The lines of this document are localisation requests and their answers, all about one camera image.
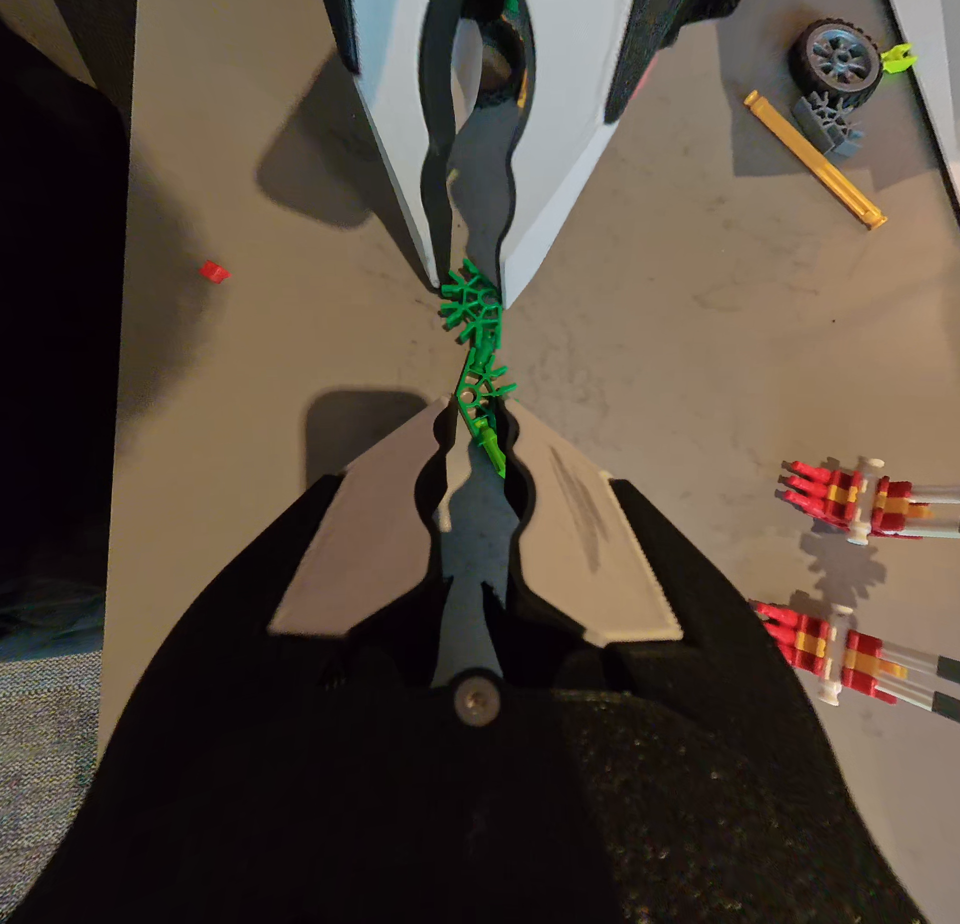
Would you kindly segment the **long yellow toy rod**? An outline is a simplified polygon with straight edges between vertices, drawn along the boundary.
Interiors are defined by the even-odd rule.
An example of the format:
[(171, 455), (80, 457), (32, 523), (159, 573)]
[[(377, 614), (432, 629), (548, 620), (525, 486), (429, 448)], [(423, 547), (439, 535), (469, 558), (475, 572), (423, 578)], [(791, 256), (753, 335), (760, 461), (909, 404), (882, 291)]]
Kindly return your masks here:
[(743, 105), (862, 225), (872, 231), (887, 222), (887, 216), (881, 209), (802, 133), (794, 129), (757, 90), (752, 90), (745, 97)]

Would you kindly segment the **person's black clothing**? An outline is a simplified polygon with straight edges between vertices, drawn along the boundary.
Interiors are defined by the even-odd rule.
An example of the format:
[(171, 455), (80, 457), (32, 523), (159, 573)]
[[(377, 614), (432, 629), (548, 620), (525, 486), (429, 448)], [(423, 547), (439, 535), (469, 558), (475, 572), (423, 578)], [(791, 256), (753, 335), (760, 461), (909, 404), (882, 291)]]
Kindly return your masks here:
[(2, 636), (106, 582), (129, 141), (98, 90), (1, 29)]

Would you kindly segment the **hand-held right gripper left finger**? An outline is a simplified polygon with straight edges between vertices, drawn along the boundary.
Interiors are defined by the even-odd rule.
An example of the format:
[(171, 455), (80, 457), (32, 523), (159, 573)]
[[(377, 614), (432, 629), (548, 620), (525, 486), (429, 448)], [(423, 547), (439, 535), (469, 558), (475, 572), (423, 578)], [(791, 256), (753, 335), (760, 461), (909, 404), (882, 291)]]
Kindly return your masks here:
[(269, 624), (346, 637), (440, 570), (438, 510), (458, 411), (438, 398), (348, 463)]

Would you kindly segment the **toy wheel with black tire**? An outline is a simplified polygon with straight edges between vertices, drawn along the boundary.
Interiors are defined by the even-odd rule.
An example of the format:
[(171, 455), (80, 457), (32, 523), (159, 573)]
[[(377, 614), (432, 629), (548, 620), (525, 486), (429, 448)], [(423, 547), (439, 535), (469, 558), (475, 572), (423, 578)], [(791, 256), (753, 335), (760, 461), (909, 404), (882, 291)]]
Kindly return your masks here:
[(790, 76), (803, 97), (818, 94), (844, 109), (857, 109), (883, 77), (882, 55), (860, 28), (822, 18), (803, 29), (787, 53)]

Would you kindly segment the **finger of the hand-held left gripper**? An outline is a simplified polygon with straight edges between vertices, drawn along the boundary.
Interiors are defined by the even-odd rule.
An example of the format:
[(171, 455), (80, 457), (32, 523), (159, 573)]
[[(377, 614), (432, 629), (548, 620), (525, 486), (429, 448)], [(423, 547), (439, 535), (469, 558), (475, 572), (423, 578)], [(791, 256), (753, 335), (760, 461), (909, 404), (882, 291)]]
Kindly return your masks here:
[(510, 152), (513, 211), (498, 246), (510, 307), (540, 269), (617, 125), (605, 107), (634, 0), (524, 0), (533, 83)]
[(434, 288), (450, 270), (454, 36), (464, 0), (351, 0), (354, 85)]

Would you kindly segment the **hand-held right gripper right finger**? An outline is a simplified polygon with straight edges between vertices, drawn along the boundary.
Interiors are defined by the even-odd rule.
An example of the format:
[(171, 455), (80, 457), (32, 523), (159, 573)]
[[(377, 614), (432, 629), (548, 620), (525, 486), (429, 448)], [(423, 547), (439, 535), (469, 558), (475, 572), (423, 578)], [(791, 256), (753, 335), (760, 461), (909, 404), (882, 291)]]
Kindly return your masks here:
[(503, 405), (505, 485), (517, 506), (511, 605), (605, 648), (679, 642), (684, 631), (613, 478), (523, 405)]

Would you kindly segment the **red yellow toy assembly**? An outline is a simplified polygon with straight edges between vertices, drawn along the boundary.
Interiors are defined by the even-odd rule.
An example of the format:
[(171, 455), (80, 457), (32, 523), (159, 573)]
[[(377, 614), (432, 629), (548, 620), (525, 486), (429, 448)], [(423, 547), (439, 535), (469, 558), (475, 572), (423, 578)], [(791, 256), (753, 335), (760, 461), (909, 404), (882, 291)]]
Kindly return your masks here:
[(789, 466), (781, 496), (856, 546), (873, 539), (958, 539), (959, 485), (918, 484), (885, 473), (882, 460), (862, 458), (851, 469)]
[(817, 698), (824, 704), (836, 707), (851, 691), (958, 723), (958, 696), (941, 687), (959, 684), (958, 660), (866, 634), (855, 628), (850, 607), (834, 605), (819, 618), (754, 599), (749, 603), (786, 663), (817, 679)]

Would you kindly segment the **grey toy connector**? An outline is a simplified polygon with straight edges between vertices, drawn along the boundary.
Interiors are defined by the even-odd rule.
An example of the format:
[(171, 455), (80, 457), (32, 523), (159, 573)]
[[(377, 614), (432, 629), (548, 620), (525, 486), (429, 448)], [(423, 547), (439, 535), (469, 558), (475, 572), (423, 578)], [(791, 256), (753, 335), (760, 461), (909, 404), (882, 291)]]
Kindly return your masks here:
[(851, 123), (851, 108), (840, 98), (832, 101), (825, 92), (802, 96), (792, 115), (799, 131), (823, 156), (846, 161), (861, 148), (863, 133)]

